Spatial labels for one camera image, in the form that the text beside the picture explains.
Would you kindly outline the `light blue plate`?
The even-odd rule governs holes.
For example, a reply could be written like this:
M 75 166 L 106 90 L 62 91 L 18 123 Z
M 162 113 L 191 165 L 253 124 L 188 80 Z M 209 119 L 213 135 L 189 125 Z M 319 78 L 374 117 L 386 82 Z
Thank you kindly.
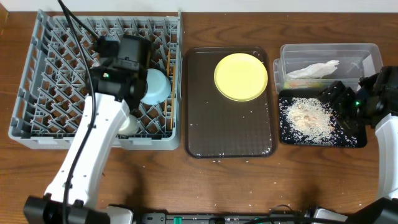
M 147 91 L 142 103 L 156 105 L 164 102 L 171 93 L 169 79 L 160 70 L 150 68 L 147 70 Z

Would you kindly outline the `wooden chopstick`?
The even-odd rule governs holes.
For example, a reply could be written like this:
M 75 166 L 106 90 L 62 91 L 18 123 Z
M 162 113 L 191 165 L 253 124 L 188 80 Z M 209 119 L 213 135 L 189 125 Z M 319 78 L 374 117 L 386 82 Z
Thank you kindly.
M 175 78 L 176 78 L 176 66 L 173 66 L 173 77 L 172 77 L 172 101 L 171 101 L 171 114 L 170 114 L 170 129 L 174 128 L 174 99 L 175 99 Z
M 170 58 L 171 58 L 171 50 L 168 51 L 168 56 L 167 56 L 167 71 L 166 71 L 166 77 L 167 80 L 169 81 L 169 75 L 170 75 Z M 166 96 L 165 102 L 164 102 L 164 115 L 167 115 L 167 99 L 168 96 Z

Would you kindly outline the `green snack wrapper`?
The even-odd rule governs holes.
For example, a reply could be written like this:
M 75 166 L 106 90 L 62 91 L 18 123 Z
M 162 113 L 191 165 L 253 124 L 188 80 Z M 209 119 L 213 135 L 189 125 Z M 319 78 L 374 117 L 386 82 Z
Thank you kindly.
M 322 82 L 311 80 L 291 80 L 284 83 L 284 89 L 321 88 L 323 86 Z

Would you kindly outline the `white napkin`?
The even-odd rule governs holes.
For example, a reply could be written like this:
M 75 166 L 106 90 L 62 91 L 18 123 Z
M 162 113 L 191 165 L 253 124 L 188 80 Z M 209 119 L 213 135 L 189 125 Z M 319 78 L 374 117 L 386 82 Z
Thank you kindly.
M 285 75 L 286 79 L 319 79 L 332 74 L 340 64 L 338 60 L 330 60 L 326 63 L 315 63 L 303 69 L 296 70 Z

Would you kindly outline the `yellow plate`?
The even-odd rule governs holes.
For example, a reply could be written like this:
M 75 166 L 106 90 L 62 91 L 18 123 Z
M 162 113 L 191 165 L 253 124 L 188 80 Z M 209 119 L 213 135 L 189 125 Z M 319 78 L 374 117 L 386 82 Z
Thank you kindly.
M 213 79 L 218 91 L 228 99 L 251 101 L 266 89 L 268 72 L 255 56 L 234 53 L 218 62 Z

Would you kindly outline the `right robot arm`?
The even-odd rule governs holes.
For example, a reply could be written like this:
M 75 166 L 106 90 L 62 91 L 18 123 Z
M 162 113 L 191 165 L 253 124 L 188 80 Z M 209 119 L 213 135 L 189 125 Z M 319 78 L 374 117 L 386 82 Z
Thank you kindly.
M 335 81 L 319 94 L 331 104 L 338 124 L 349 134 L 369 125 L 375 130 L 379 148 L 377 199 L 358 212 L 344 216 L 318 208 L 312 223 L 397 223 L 397 67 L 382 67 L 380 72 L 359 80 L 353 91 Z

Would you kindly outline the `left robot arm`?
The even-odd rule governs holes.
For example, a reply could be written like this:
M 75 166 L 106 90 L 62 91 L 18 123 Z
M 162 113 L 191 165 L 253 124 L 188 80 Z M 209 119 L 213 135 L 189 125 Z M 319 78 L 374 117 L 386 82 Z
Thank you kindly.
M 123 205 L 96 210 L 100 180 L 113 142 L 130 112 L 147 92 L 151 42 L 124 34 L 96 41 L 101 63 L 88 69 L 90 94 L 67 156 L 43 197 L 24 205 L 29 223 L 132 223 Z

